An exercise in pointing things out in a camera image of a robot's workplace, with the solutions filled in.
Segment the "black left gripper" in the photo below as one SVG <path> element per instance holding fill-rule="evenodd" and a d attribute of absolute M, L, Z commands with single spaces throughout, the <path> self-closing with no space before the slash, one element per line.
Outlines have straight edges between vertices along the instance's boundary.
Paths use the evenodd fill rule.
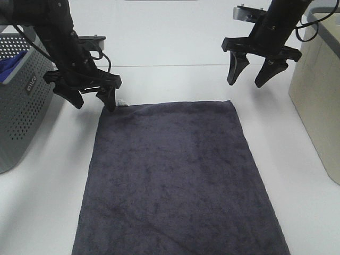
<path fill-rule="evenodd" d="M 119 89 L 122 80 L 119 75 L 95 69 L 92 75 L 85 75 L 73 69 L 61 67 L 55 71 L 48 71 L 43 76 L 47 83 L 53 82 L 54 94 L 64 98 L 75 108 L 80 109 L 83 104 L 81 94 L 96 92 L 109 112 L 116 108 L 115 89 Z"/>

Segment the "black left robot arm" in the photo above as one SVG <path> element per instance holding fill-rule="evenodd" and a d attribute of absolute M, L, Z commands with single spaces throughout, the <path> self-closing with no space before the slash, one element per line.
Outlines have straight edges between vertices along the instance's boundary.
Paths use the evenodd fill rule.
<path fill-rule="evenodd" d="M 96 60 L 107 57 L 105 37 L 79 37 L 68 1 L 1 1 L 1 24 L 13 26 L 56 65 L 55 71 L 44 74 L 46 83 L 54 83 L 55 94 L 80 109 L 82 95 L 94 92 L 108 111 L 114 111 L 121 78 L 95 65 Z"/>

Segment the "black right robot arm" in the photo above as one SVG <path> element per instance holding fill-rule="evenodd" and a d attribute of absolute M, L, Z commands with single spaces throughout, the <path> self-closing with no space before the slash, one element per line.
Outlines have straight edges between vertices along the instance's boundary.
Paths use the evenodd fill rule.
<path fill-rule="evenodd" d="M 226 37 L 223 40 L 223 51 L 230 52 L 228 84 L 232 86 L 250 64 L 247 54 L 265 59 L 254 81 L 258 88 L 285 71 L 288 68 L 287 60 L 298 62 L 302 53 L 285 46 L 285 43 L 310 3 L 276 0 L 271 2 L 266 11 L 244 5 L 236 6 L 233 9 L 233 19 L 254 23 L 254 27 L 248 37 Z"/>

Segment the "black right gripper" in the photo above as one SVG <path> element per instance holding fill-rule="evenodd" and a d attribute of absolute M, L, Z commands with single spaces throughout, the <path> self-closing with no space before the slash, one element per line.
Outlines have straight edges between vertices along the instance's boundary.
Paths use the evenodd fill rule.
<path fill-rule="evenodd" d="M 232 86 L 241 72 L 249 65 L 247 54 L 265 57 L 263 66 L 258 73 L 255 84 L 261 88 L 266 82 L 288 68 L 287 59 L 297 62 L 302 53 L 285 46 L 292 33 L 292 28 L 278 26 L 254 26 L 248 37 L 224 38 L 222 49 L 230 51 L 230 66 L 227 82 Z"/>

